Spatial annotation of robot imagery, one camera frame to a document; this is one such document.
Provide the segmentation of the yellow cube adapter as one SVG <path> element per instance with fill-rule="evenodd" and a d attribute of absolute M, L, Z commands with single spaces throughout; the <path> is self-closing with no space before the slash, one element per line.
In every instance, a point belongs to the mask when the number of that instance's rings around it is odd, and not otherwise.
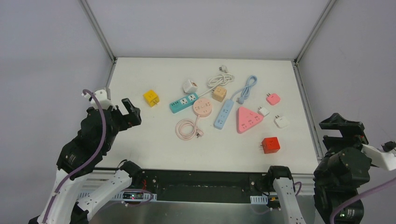
<path fill-rule="evenodd" d="M 160 102 L 159 96 L 153 90 L 149 90 L 144 93 L 143 98 L 150 107 L 153 107 Z"/>

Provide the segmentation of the teal power strip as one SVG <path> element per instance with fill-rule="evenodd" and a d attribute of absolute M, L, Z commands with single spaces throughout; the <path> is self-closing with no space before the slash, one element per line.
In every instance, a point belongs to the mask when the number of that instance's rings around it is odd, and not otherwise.
<path fill-rule="evenodd" d="M 193 105 L 196 100 L 199 99 L 199 96 L 196 93 L 189 94 L 181 99 L 178 99 L 172 103 L 170 103 L 170 110 L 172 113 L 180 112 L 189 106 Z"/>

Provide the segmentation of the white cube adapter with picture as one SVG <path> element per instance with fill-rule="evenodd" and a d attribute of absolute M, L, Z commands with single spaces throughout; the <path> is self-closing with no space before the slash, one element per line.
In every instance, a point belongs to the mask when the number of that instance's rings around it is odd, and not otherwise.
<path fill-rule="evenodd" d="M 191 94 L 197 91 L 198 86 L 195 82 L 193 82 L 192 80 L 188 79 L 185 82 L 183 82 L 182 84 L 182 89 L 184 91 L 184 93 L 186 94 Z"/>

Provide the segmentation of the red cube adapter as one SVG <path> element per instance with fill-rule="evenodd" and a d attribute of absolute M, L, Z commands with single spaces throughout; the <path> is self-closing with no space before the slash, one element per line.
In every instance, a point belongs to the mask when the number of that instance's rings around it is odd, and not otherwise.
<path fill-rule="evenodd" d="M 281 146 L 277 137 L 267 137 L 261 141 L 260 149 L 265 154 L 273 154 L 278 152 Z"/>

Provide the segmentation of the white pink small adapter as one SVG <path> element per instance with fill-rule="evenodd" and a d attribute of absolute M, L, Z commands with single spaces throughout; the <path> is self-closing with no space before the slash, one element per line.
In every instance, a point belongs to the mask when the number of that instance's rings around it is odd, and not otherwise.
<path fill-rule="evenodd" d="M 266 109 L 265 107 L 259 107 L 259 108 L 258 108 L 258 113 L 259 113 L 260 115 L 262 115 L 263 117 L 266 117 L 266 116 L 269 115 L 269 110 Z"/>

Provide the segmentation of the beige cube adapter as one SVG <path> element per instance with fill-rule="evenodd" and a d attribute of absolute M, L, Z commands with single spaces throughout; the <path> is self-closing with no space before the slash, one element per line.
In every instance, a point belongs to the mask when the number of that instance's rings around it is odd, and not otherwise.
<path fill-rule="evenodd" d="M 222 86 L 217 86 L 212 92 L 212 98 L 216 101 L 223 102 L 226 97 L 227 89 Z"/>

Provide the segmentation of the pink power strip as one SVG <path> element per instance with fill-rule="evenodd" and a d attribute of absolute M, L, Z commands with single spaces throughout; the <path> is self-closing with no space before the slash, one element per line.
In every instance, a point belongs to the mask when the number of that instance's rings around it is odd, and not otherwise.
<path fill-rule="evenodd" d="M 239 107 L 236 114 L 237 133 L 242 134 L 255 125 L 261 123 L 264 119 L 259 113 L 256 113 L 248 108 Z"/>

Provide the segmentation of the light blue power strip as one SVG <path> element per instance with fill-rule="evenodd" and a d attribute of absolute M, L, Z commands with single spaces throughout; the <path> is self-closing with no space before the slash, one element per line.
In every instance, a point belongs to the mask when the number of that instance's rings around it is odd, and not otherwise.
<path fill-rule="evenodd" d="M 217 116 L 217 118 L 216 118 L 216 120 L 214 122 L 213 126 L 215 128 L 221 130 L 224 127 L 224 124 L 225 124 L 225 122 L 226 122 L 226 120 L 227 120 L 227 118 L 228 118 L 228 116 L 229 116 L 229 114 L 231 112 L 231 109 L 232 109 L 233 105 L 234 105 L 234 102 L 232 100 L 230 100 L 230 99 L 227 99 L 224 102 L 224 104 L 223 104 L 223 106 L 222 106 L 222 108 L 221 108 L 221 110 L 220 110 L 220 112 L 219 112 L 219 114 L 218 114 L 218 116 Z"/>

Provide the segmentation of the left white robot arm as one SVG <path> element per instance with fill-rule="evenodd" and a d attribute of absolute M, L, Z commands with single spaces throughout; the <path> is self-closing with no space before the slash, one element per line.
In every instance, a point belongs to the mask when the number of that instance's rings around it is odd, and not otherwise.
<path fill-rule="evenodd" d="M 132 161 L 124 161 L 112 177 L 89 195 L 78 195 L 96 165 L 111 150 L 119 132 L 141 124 L 140 109 L 128 98 L 122 99 L 123 114 L 114 105 L 107 89 L 83 90 L 91 106 L 81 121 L 75 138 L 63 146 L 56 166 L 56 180 L 43 212 L 32 224 L 87 224 L 117 193 L 142 184 L 143 170 Z"/>

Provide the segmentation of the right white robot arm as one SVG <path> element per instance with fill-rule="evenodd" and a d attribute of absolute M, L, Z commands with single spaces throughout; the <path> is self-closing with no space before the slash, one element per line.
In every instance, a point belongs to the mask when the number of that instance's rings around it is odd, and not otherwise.
<path fill-rule="evenodd" d="M 340 136 L 323 137 L 327 151 L 313 173 L 315 208 L 326 224 L 358 224 L 364 216 L 362 199 L 396 183 L 392 179 L 358 192 L 361 185 L 370 181 L 371 167 L 395 170 L 396 143 L 388 141 L 381 148 L 370 146 L 363 123 L 349 121 L 338 113 L 321 121 L 319 126 L 323 130 L 338 130 Z M 286 223 L 305 223 L 288 167 L 270 166 L 255 188 L 262 193 L 276 193 Z"/>

